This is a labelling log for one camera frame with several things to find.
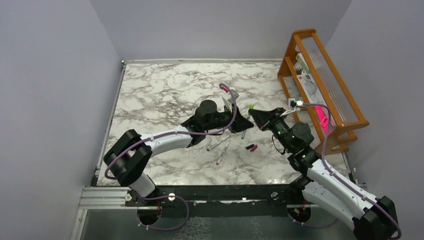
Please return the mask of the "white marker pen green tip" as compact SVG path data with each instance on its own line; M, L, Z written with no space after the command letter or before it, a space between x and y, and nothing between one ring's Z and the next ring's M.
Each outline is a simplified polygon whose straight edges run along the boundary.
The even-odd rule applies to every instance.
M248 121L250 121L251 120L251 114L248 112L247 113L247 118L246 118ZM241 135L241 139L242 140L244 140L245 139L245 136L246 136L246 133L247 133L247 129L245 129L243 132L242 132L242 135Z

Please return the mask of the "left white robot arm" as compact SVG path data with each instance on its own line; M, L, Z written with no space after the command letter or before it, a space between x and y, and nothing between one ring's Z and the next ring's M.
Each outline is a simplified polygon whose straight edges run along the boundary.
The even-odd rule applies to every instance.
M219 112L214 101L204 100L192 117L168 132L141 135L134 129L127 130L104 155L103 162L120 186L136 191L138 199L149 206L157 200L157 186L144 173L150 158L193 147L215 129L236 134L253 126L238 108L226 107Z

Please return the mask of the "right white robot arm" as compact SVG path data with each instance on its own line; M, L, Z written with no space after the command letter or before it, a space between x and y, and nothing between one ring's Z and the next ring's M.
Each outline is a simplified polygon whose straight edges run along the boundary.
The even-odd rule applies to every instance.
M288 190L289 199L320 206L352 231L358 240L398 240L401 230L394 202L377 197L349 181L315 151L308 124L288 126L283 108L265 111L250 109L250 116L261 131L271 131L283 148L292 168L301 173L300 184Z

